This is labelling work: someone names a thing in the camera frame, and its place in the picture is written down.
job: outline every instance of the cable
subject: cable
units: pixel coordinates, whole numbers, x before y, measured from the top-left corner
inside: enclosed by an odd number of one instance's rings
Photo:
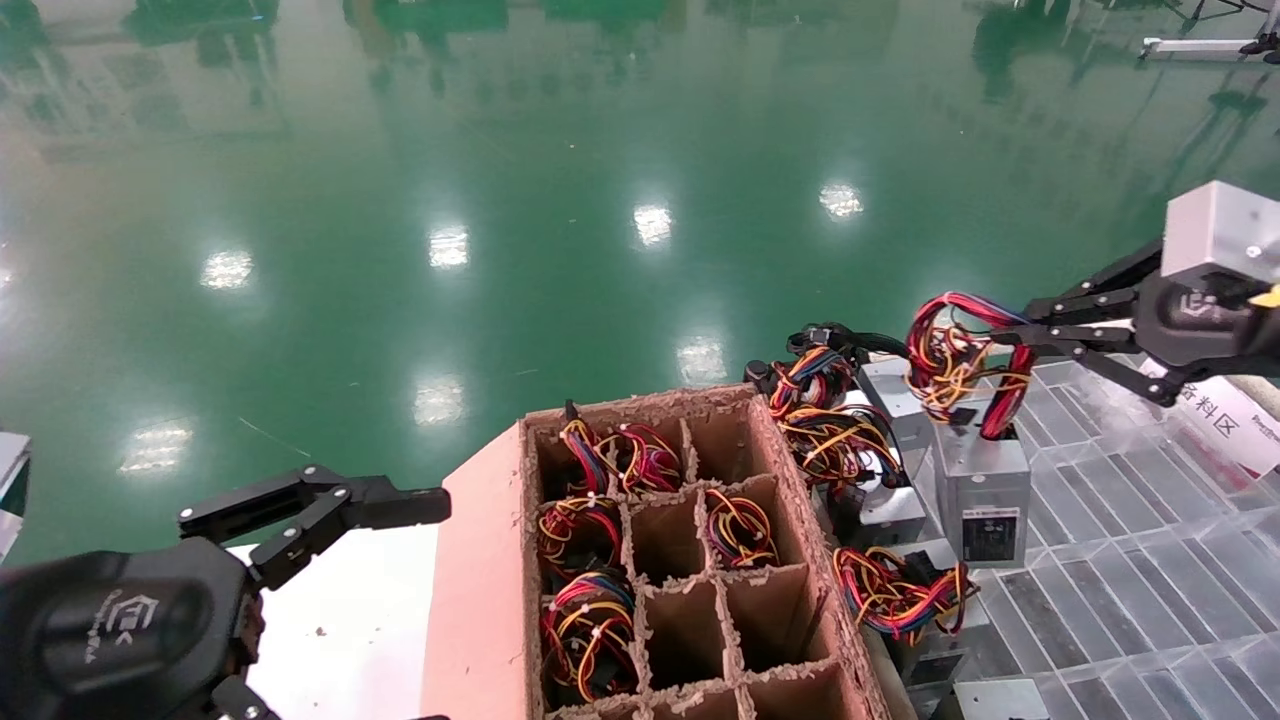
[[[788,368],[773,363],[777,387],[769,395],[769,415],[781,420],[800,405],[831,407],[854,384],[854,365],[827,346],[806,350]]]
[[[608,460],[611,450],[617,451],[617,466]],[[649,425],[623,423],[617,433],[596,443],[595,454],[627,495],[680,489],[680,456]]]
[[[582,702],[631,692],[635,593],[621,571],[593,571],[558,592],[541,619],[544,667]]]
[[[538,518],[538,559],[564,580],[596,568],[621,568],[622,520],[608,497],[573,497]]]
[[[931,620],[948,635],[959,633],[965,601],[979,591],[964,562],[938,571],[927,556],[923,561],[904,560],[882,547],[865,553],[841,547],[832,555],[832,565],[858,623],[895,639],[906,638],[913,646]]]
[[[812,484],[828,483],[828,491],[838,492],[876,475],[888,488],[908,483],[893,456],[888,419],[870,405],[799,407],[778,421],[778,429]]]
[[[938,316],[948,307],[952,309],[952,324],[940,327]],[[986,439],[1000,439],[1021,406],[1036,352],[1018,345],[1006,365],[988,368],[988,356],[996,343],[986,337],[986,332],[955,323],[955,310],[992,328],[1027,324],[1021,315],[974,295],[947,292],[934,297],[915,314],[906,336],[911,363],[906,382],[931,418],[942,423],[965,423],[973,411],[963,413],[956,405],[982,391],[978,387],[982,378],[998,378],[1000,386],[982,419],[980,434]]]
[[[609,473],[604,459],[595,451],[595,433],[579,415],[572,400],[564,401],[564,419],[566,424],[564,429],[561,430],[561,439],[582,468],[581,482],[567,483],[568,495],[604,497],[609,489]]]
[[[726,497],[718,489],[707,495],[717,503],[707,514],[707,536],[730,568],[764,568],[778,564],[769,516],[745,497]]]

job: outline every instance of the white surface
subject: white surface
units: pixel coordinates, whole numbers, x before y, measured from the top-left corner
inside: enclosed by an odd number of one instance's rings
[[[282,720],[416,720],[435,525],[347,533],[264,594],[248,684]],[[230,548],[241,560],[251,546]]]
[[[1142,364],[1147,377],[1164,377],[1166,370],[1155,360]],[[1280,423],[1249,393],[1224,377],[1187,383],[1174,411],[1252,477],[1280,466]]]

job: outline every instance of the cardboard divider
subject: cardboard divider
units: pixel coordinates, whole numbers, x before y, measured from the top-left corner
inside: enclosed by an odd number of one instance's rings
[[[547,715],[547,720],[636,720],[639,711],[635,696],[617,696],[591,707],[566,707]]]
[[[668,402],[694,400],[694,393],[687,391],[676,391],[663,395],[669,398]],[[745,401],[750,398],[750,393],[745,387],[719,388],[716,391],[716,395],[724,396],[726,400],[732,398],[731,402],[740,409],[740,415],[742,414],[741,407],[745,406]],[[687,466],[687,457],[685,457],[682,452],[685,432],[681,427],[681,419],[685,414],[675,411],[668,402],[654,402],[652,398],[655,397],[662,396],[646,396],[614,402],[577,405],[577,410],[582,420],[586,421],[586,424],[590,425],[591,430],[595,433],[596,439],[604,439],[605,436],[617,430],[620,425],[627,423],[640,423],[654,428],[658,434],[662,436],[663,441],[671,446],[671,450],[680,456],[681,466],[685,468]],[[705,401],[694,402],[694,405],[698,406],[703,404],[705,404]],[[538,460],[538,477],[526,477],[525,482],[532,482],[535,486],[538,502],[547,502],[566,497],[566,478],[580,477],[581,469],[573,459],[573,455],[559,439],[559,432],[564,428],[563,407],[530,413],[525,416],[524,424],[527,428],[527,439],[535,446]],[[609,495],[622,500],[622,488],[617,486],[618,483],[611,478]]]
[[[760,578],[726,580],[728,612],[749,673],[831,656],[818,633],[818,614],[829,609],[810,601],[808,579],[806,566],[792,565]]]
[[[520,423],[521,551],[529,715],[512,720],[887,720],[867,650],[844,610],[829,551],[790,450],[749,386],[677,389],[580,405],[599,436],[621,423],[658,429],[681,455],[676,493],[620,502],[622,565],[636,591],[634,693],[566,705],[545,693],[536,610],[549,591],[536,564],[536,518],[563,493],[576,459],[559,441],[563,409]],[[721,568],[707,491],[746,497],[769,519],[780,566]]]
[[[687,475],[724,484],[768,473],[763,456],[749,442],[746,404],[686,418],[690,430],[691,461]]]
[[[716,612],[716,585],[695,582],[645,601],[650,689],[662,691],[724,676],[724,639]]]
[[[695,506],[700,493],[687,488],[644,505],[627,507],[631,533],[630,568],[639,583],[660,587],[671,579],[696,575],[707,568],[707,551],[698,538]]]
[[[754,475],[746,480],[722,488],[721,492],[728,498],[744,497],[760,506],[769,519],[769,528],[773,530],[773,544],[778,551],[778,565],[799,565],[805,561],[801,546],[800,530],[791,521],[791,515],[778,493],[778,480],[773,475]],[[710,512],[718,501],[707,496],[705,507]],[[728,569],[719,553],[714,553],[712,562],[716,568]]]
[[[730,687],[705,691],[692,698],[663,702],[653,708],[654,720],[739,720],[737,696]]]
[[[756,720],[860,720],[845,697],[840,665],[773,673],[746,685]]]

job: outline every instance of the black connector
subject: black connector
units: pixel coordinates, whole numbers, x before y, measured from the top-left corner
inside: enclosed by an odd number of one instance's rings
[[[768,363],[751,360],[742,368],[742,382],[754,384],[756,392],[769,396],[778,387],[778,375]]]
[[[951,411],[951,416],[947,418],[947,424],[952,427],[965,427],[973,423],[973,419],[978,416],[978,411],[973,407],[956,407]]]
[[[938,570],[933,566],[933,561],[929,560],[929,553],[923,550],[906,553],[906,556],[902,557],[902,579],[913,585],[920,585],[922,588],[932,585],[946,574],[943,570]]]

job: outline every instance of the connector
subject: connector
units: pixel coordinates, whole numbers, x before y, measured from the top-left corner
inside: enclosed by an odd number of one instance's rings
[[[909,552],[902,557],[905,566],[902,568],[902,579],[911,583],[913,585],[920,585],[927,588],[933,583],[938,582],[946,573],[938,570],[933,561],[929,560],[929,553],[923,550],[915,552]]]

